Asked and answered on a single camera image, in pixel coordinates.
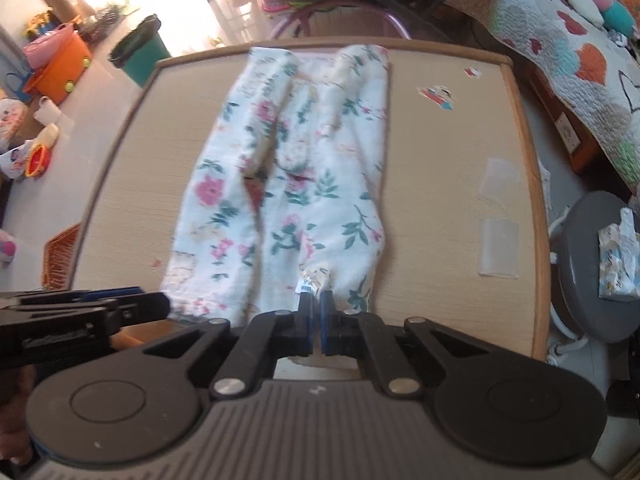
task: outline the person's hand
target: person's hand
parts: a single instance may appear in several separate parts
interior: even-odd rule
[[[27,433],[27,399],[33,389],[36,370],[33,365],[0,372],[2,389],[13,388],[13,396],[0,406],[0,460],[16,465],[31,461],[31,439]]]

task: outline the pink bag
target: pink bag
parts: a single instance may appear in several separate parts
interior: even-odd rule
[[[29,66],[36,70],[46,65],[73,33],[73,24],[63,23],[54,30],[45,32],[37,40],[31,41],[22,49]]]

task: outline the metal screw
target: metal screw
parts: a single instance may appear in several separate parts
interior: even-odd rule
[[[389,381],[389,389],[398,395],[414,394],[420,389],[420,383],[411,377],[398,377]]]
[[[235,395],[239,394],[246,388],[244,381],[236,379],[235,377],[229,377],[227,379],[220,379],[213,385],[213,389],[220,395]]]

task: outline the white garment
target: white garment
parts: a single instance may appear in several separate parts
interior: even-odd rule
[[[251,50],[183,198],[162,282],[174,317],[295,310],[305,269],[328,273],[338,308],[368,307],[387,79],[379,46]]]

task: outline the green trash can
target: green trash can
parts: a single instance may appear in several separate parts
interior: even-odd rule
[[[147,16],[109,54],[109,61],[123,69],[139,86],[145,85],[156,61],[171,57],[158,34],[160,25],[158,16]]]

